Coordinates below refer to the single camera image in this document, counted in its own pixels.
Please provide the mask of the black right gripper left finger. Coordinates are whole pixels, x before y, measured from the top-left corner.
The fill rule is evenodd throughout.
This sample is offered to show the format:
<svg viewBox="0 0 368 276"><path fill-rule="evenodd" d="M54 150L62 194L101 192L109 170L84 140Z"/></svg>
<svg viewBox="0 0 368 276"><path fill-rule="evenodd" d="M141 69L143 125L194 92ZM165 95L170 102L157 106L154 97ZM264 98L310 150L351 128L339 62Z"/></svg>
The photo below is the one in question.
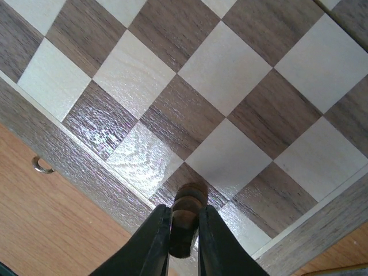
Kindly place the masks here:
<svg viewBox="0 0 368 276"><path fill-rule="evenodd" d="M127 243L91 275L167 275L172 211L158 205Z"/></svg>

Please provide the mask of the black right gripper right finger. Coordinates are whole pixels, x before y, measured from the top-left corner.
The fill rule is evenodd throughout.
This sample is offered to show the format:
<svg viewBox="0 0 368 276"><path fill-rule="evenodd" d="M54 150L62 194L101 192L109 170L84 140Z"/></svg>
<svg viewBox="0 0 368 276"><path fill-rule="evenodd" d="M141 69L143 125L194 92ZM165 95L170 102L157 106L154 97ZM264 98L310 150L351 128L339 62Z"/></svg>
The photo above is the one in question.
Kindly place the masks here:
<svg viewBox="0 0 368 276"><path fill-rule="evenodd" d="M199 215L199 275L267 275L237 241L218 211L207 205Z"/></svg>

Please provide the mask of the dark wooden chess piece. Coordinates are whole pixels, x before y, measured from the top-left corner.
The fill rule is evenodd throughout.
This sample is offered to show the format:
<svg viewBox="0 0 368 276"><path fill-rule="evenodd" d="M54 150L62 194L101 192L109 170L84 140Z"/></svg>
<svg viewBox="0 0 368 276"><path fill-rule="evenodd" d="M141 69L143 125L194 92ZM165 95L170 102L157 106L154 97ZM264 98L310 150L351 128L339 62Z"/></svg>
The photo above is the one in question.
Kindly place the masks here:
<svg viewBox="0 0 368 276"><path fill-rule="evenodd" d="M192 182L179 188L172 205L171 256L179 259L190 257L198 237L199 213L207 203L206 184Z"/></svg>

